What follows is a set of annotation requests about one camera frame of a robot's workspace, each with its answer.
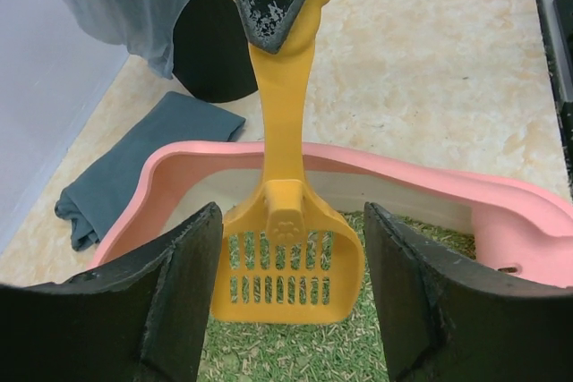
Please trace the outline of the pink litter box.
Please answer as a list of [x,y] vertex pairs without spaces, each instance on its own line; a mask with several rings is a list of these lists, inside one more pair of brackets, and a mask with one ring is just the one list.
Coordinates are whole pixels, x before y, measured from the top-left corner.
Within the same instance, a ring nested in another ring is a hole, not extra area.
[[[254,189],[262,158],[259,142],[184,141],[157,150],[93,264],[154,240],[188,191],[197,205],[215,200],[230,208]],[[485,266],[510,268],[540,284],[572,284],[572,206],[545,189],[318,143],[304,145],[304,163],[316,191],[338,210],[376,202],[395,214],[471,233]]]

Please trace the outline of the yellow plastic litter scoop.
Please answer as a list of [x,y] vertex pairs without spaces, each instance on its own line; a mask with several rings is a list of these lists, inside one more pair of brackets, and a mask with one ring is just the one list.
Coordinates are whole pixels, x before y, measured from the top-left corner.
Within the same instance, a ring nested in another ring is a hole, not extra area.
[[[360,292],[364,274],[363,247],[344,218],[308,183],[303,162],[305,96],[321,24],[321,9],[330,0],[305,0],[276,54],[249,47],[259,86],[264,124],[261,180],[253,194],[224,216],[223,236],[237,237],[244,250],[252,233],[256,245],[269,243],[269,266],[256,261],[237,269],[222,246],[211,302],[214,318],[227,322],[327,324],[346,318]],[[332,233],[329,269],[316,262],[307,267],[277,267],[279,247],[307,249],[308,236]]]

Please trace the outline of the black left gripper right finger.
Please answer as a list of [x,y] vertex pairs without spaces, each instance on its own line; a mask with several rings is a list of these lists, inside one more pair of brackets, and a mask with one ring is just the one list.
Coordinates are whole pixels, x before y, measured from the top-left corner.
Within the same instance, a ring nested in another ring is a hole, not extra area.
[[571,380],[570,289],[485,267],[378,204],[363,217],[391,380]]

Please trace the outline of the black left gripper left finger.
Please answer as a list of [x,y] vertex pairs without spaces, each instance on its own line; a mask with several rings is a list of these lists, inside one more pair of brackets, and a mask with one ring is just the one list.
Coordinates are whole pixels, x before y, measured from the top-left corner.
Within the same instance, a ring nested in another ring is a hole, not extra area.
[[221,245],[209,203],[61,284],[3,284],[2,380],[194,381]]

